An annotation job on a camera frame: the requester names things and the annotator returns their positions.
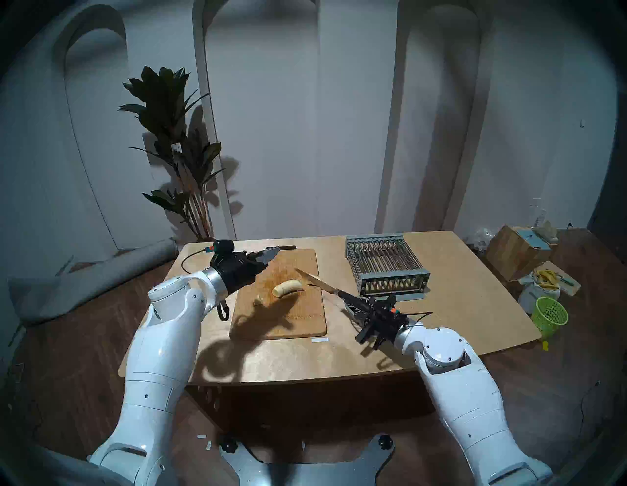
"cable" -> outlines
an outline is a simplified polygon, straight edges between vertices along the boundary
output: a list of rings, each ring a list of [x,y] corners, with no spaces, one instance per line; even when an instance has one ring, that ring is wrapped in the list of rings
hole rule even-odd
[[[420,324],[420,320],[427,317],[428,315],[433,314],[433,312],[413,312],[412,314],[405,314],[405,315],[419,315],[420,317],[418,319],[416,319],[416,323],[412,324],[412,325],[404,325],[401,329],[409,329],[411,327],[416,327],[417,325],[422,325]]]
[[[586,419],[586,416],[584,415],[584,398],[587,396],[588,393],[590,393],[593,388],[595,388],[596,386],[599,386],[601,384],[601,380],[597,380],[596,383],[594,383],[590,388],[588,388],[588,390],[584,393],[584,396],[581,397],[581,401],[579,402],[579,410],[581,412],[581,424],[579,424],[579,434],[577,435],[577,439],[575,440],[575,442],[579,441],[579,438],[581,437],[581,431],[584,428],[584,420]]]
[[[588,393],[590,393],[594,388],[596,388],[600,384],[601,384],[601,380],[597,380],[590,388],[587,389],[587,391],[584,393],[584,396],[581,397],[581,400],[579,402],[579,411],[581,412],[581,423],[579,424],[579,433],[577,434],[577,438],[574,440],[574,443],[571,445],[571,448],[568,449],[568,452],[564,456],[564,459],[562,459],[562,462],[559,466],[560,469],[564,467],[564,464],[566,464],[568,459],[571,458],[572,450],[576,446],[577,442],[579,442],[579,439],[581,437],[581,432],[584,429],[584,420],[586,419],[586,415],[584,415],[584,400],[586,396],[588,395]]]
[[[195,251],[194,253],[191,253],[190,255],[188,255],[185,258],[183,258],[183,261],[181,262],[181,268],[183,269],[183,271],[186,274],[191,275],[191,272],[188,272],[187,269],[183,266],[183,264],[185,264],[185,262],[187,261],[188,258],[191,258],[194,255],[198,255],[198,253],[202,253],[204,251],[206,253],[209,253],[210,251],[213,251],[213,246],[207,246],[207,247],[203,248],[202,250]]]
[[[405,314],[405,315],[422,315],[423,317],[427,317],[428,315],[433,314],[433,312],[413,312],[412,314]]]

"plastic bag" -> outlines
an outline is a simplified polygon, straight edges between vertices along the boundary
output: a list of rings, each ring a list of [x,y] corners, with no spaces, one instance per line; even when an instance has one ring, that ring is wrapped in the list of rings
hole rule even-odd
[[[466,245],[478,256],[483,256],[495,235],[496,233],[488,228],[480,228],[466,239]]]

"wooden cutting board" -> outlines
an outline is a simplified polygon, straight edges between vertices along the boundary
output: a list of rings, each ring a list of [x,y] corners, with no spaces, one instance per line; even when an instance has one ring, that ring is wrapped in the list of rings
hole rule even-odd
[[[327,333],[322,306],[322,291],[307,285],[294,267],[318,275],[315,250],[282,250],[257,275],[252,285],[238,290],[233,318],[231,339],[260,341],[289,337],[322,336]],[[276,298],[272,289],[285,280],[295,278],[303,283],[304,291]],[[255,304],[259,295],[262,305]]]

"green plastic basket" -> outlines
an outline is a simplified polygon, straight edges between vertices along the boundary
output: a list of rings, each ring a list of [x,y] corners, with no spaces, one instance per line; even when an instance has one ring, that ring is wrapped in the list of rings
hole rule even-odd
[[[550,297],[540,297],[535,301],[534,313],[531,320],[540,329],[542,338],[551,337],[555,332],[568,322],[568,312],[566,309]]]

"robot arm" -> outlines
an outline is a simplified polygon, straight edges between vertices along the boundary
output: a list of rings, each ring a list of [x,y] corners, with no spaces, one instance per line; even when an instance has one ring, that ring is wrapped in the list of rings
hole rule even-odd
[[[497,384],[467,341],[445,327],[427,329],[399,313],[394,298],[375,301],[339,291],[349,312],[362,326],[363,344],[385,339],[414,357],[440,420],[455,437],[477,485],[531,485],[551,476],[542,462],[517,446],[507,426]]]
[[[233,252],[219,240],[211,266],[174,277],[149,293],[145,324],[129,350],[124,402],[115,430],[90,458],[135,485],[176,484],[169,451],[176,404],[196,361],[200,323],[224,299],[255,281],[278,247],[256,253]],[[192,288],[197,280],[203,290]]]

